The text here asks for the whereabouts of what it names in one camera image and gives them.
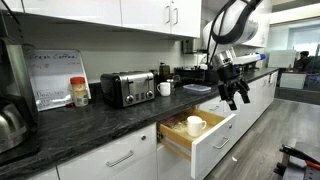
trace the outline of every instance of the cabinet handle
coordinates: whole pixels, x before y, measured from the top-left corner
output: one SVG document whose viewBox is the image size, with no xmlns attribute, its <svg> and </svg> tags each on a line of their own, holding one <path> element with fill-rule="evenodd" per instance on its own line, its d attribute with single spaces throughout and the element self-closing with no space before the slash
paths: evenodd
<svg viewBox="0 0 320 180">
<path fill-rule="evenodd" d="M 178 8 L 174 8 L 174 11 L 176 11 L 176 22 L 174 23 L 174 25 L 178 24 L 179 23 L 179 10 Z"/>
<path fill-rule="evenodd" d="M 217 109 L 219 109 L 220 107 L 219 106 L 216 106 L 215 108 L 213 108 L 213 109 L 209 109 L 210 111 L 215 111 L 215 110 L 217 110 Z"/>
<path fill-rule="evenodd" d="M 170 6 L 167 6 L 166 9 L 168 9 L 168 21 L 166 22 L 167 24 L 170 22 Z"/>
<path fill-rule="evenodd" d="M 131 156 L 133 156 L 133 151 L 132 150 L 130 150 L 129 151 L 129 154 L 128 155 L 126 155 L 125 157 L 123 157 L 123 158 L 121 158 L 121 159 L 119 159 L 119 160 L 116 160 L 115 162 L 113 162 L 113 163 L 110 163 L 110 162 L 107 162 L 107 166 L 109 166 L 109 167 L 113 167 L 113 166 L 115 166 L 115 165 L 117 165 L 117 164 L 119 164 L 119 163 L 121 163 L 122 161 L 124 161 L 124 160 L 126 160 L 126 159 L 128 159 L 129 157 L 131 157 Z"/>
<path fill-rule="evenodd" d="M 262 86 L 262 87 L 265 87 L 266 85 L 267 85 L 267 80 L 264 79 L 264 80 L 263 80 L 263 86 Z"/>
<path fill-rule="evenodd" d="M 215 147 L 217 149 L 222 149 L 223 146 L 225 146 L 229 142 L 229 138 L 223 137 L 223 139 L 226 139 L 226 141 L 221 146 L 213 146 L 213 147 Z"/>
</svg>

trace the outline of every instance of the kettle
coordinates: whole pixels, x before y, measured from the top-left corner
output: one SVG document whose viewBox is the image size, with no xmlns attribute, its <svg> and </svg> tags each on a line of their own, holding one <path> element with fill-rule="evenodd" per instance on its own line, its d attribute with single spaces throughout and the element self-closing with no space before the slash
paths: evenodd
<svg viewBox="0 0 320 180">
<path fill-rule="evenodd" d="M 0 153 L 8 151 L 30 135 L 26 119 L 13 102 L 0 101 Z"/>
</svg>

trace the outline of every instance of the coffee mug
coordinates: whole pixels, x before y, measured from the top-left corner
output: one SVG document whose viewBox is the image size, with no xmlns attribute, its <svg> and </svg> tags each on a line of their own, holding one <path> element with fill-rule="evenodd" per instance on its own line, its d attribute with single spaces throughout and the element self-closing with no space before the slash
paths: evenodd
<svg viewBox="0 0 320 180">
<path fill-rule="evenodd" d="M 207 122 L 203 121 L 198 116 L 189 116 L 188 117 L 188 134 L 191 137 L 198 137 L 201 134 L 201 131 L 204 130 L 207 126 Z"/>
<path fill-rule="evenodd" d="M 169 96 L 170 95 L 170 83 L 162 82 L 157 85 L 157 89 L 160 92 L 161 96 Z"/>
</svg>

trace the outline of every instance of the whiteboard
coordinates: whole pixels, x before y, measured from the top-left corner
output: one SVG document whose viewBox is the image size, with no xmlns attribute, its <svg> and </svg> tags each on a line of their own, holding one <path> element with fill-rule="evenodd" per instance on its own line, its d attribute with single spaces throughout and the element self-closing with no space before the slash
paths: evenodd
<svg viewBox="0 0 320 180">
<path fill-rule="evenodd" d="M 34 50 L 26 57 L 29 77 L 38 111 L 65 106 L 72 102 L 70 78 L 88 80 L 81 54 L 77 50 Z"/>
<path fill-rule="evenodd" d="M 271 51 L 268 67 L 288 68 L 290 64 L 293 67 L 296 57 L 297 52 L 295 50 Z"/>
</svg>

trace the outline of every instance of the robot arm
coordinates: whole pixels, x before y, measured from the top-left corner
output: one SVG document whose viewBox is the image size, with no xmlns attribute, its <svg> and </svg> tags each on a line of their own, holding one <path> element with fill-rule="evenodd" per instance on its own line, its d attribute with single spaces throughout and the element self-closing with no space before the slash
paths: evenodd
<svg viewBox="0 0 320 180">
<path fill-rule="evenodd" d="M 220 96 L 231 110 L 237 110 L 233 100 L 234 93 L 239 92 L 244 103 L 250 103 L 247 82 L 235 71 L 232 64 L 233 46 L 250 40 L 258 31 L 258 23 L 250 17 L 262 0 L 229 0 L 219 11 L 217 17 L 203 30 L 204 42 L 210 62 L 217 71 L 222 84 L 218 85 Z"/>
</svg>

